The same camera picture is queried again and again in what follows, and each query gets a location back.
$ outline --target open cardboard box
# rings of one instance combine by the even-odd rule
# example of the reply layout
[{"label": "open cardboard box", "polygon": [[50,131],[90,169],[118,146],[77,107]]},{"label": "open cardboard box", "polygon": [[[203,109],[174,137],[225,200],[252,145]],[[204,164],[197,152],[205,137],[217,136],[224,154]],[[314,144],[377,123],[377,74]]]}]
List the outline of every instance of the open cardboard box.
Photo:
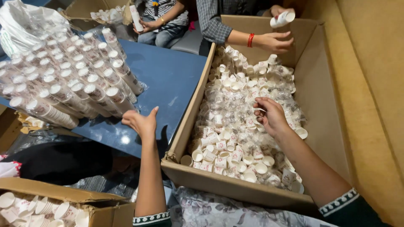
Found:
[{"label": "open cardboard box", "polygon": [[94,20],[91,18],[91,12],[98,12],[100,9],[103,11],[115,8],[117,6],[126,6],[123,13],[123,24],[128,25],[132,21],[129,5],[131,0],[74,0],[66,10],[60,12],[67,20],[70,21],[71,26],[80,31],[87,31],[95,28],[100,24],[106,24],[102,20]]},{"label": "open cardboard box", "polygon": [[0,189],[92,205],[89,227],[132,227],[135,203],[114,194],[86,191],[22,178],[0,178]]},{"label": "open cardboard box", "polygon": [[[269,17],[222,15],[224,24],[246,33],[274,32]],[[309,132],[306,143],[344,179],[351,182],[346,152],[345,129],[339,114],[334,82],[327,58],[324,26],[314,20],[296,19],[289,29],[295,45],[286,54],[278,55],[282,65],[295,68],[294,95],[308,121],[304,128]],[[271,53],[246,46],[232,46],[247,57],[249,64],[266,61]],[[187,153],[187,143],[194,126],[205,85],[214,57],[213,44],[201,79],[173,139],[171,149],[161,162],[166,175],[177,185],[230,197],[239,201],[285,209],[300,214],[318,215],[319,212],[308,195],[284,191],[266,185],[250,183],[178,164]]]}]

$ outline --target woman's hand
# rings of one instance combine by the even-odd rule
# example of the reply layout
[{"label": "woman's hand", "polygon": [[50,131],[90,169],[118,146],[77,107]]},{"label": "woman's hand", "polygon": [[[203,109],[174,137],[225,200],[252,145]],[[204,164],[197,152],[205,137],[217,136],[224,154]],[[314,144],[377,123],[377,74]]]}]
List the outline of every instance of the woman's hand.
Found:
[{"label": "woman's hand", "polygon": [[288,52],[292,47],[293,38],[288,41],[279,41],[278,38],[286,38],[290,35],[290,32],[285,33],[267,33],[263,35],[254,36],[252,39],[252,46],[259,47],[261,49],[267,50],[273,54],[283,54]]},{"label": "woman's hand", "polygon": [[257,116],[257,121],[260,122],[267,133],[276,139],[276,137],[283,133],[288,132],[291,128],[285,118],[285,112],[279,103],[274,100],[265,97],[255,98],[254,108],[261,108],[262,110],[254,111],[254,115]]},{"label": "woman's hand", "polygon": [[134,110],[129,110],[123,115],[122,124],[130,126],[135,130],[142,140],[149,138],[154,140],[157,127],[157,111],[158,106],[152,109],[150,114],[145,117]]},{"label": "woman's hand", "polygon": [[273,5],[271,7],[271,14],[273,17],[279,16],[279,14],[285,12],[285,11],[290,11],[290,12],[295,12],[295,10],[293,8],[283,8],[282,6],[278,6],[278,5]]},{"label": "woman's hand", "polygon": [[154,31],[158,29],[162,25],[162,21],[150,21],[150,22],[144,22],[142,20],[139,20],[139,23],[143,26],[143,31],[138,32],[136,30],[135,24],[133,24],[133,30],[138,33],[138,34],[143,34],[149,31]]}]

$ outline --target blue table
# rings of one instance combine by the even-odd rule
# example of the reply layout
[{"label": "blue table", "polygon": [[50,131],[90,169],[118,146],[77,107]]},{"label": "blue table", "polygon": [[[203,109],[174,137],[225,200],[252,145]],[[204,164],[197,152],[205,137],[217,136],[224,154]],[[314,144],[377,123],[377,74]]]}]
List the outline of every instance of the blue table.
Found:
[{"label": "blue table", "polygon": [[[159,154],[168,148],[205,66],[206,57],[120,40],[128,58],[126,63],[149,88],[138,96],[135,106],[148,115],[159,106],[156,138]],[[8,102],[0,98],[1,104]],[[130,155],[141,156],[137,133],[114,117],[81,119],[72,130],[81,136],[103,143]]]}]

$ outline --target white lace trim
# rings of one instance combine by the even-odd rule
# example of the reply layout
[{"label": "white lace trim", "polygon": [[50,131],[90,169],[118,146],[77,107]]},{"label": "white lace trim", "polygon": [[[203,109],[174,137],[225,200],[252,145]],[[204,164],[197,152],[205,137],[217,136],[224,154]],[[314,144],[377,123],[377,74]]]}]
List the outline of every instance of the white lace trim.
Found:
[{"label": "white lace trim", "polygon": [[338,210],[342,209],[346,205],[350,204],[351,202],[355,201],[359,197],[359,193],[352,188],[347,193],[343,194],[341,197],[335,199],[332,202],[322,206],[320,209],[320,213],[327,217],[328,215],[337,212]]},{"label": "white lace trim", "polygon": [[170,219],[170,211],[166,211],[159,214],[142,216],[142,217],[134,217],[133,218],[133,225],[145,225],[150,223],[155,223],[158,221],[163,221]]}]

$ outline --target beige sofa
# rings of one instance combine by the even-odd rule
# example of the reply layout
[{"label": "beige sofa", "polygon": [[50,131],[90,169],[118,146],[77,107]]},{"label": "beige sofa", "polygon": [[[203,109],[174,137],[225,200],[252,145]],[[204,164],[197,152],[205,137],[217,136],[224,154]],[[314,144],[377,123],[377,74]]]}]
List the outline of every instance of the beige sofa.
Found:
[{"label": "beige sofa", "polygon": [[403,1],[308,0],[325,22],[347,128],[354,186],[380,217],[404,223]]}]

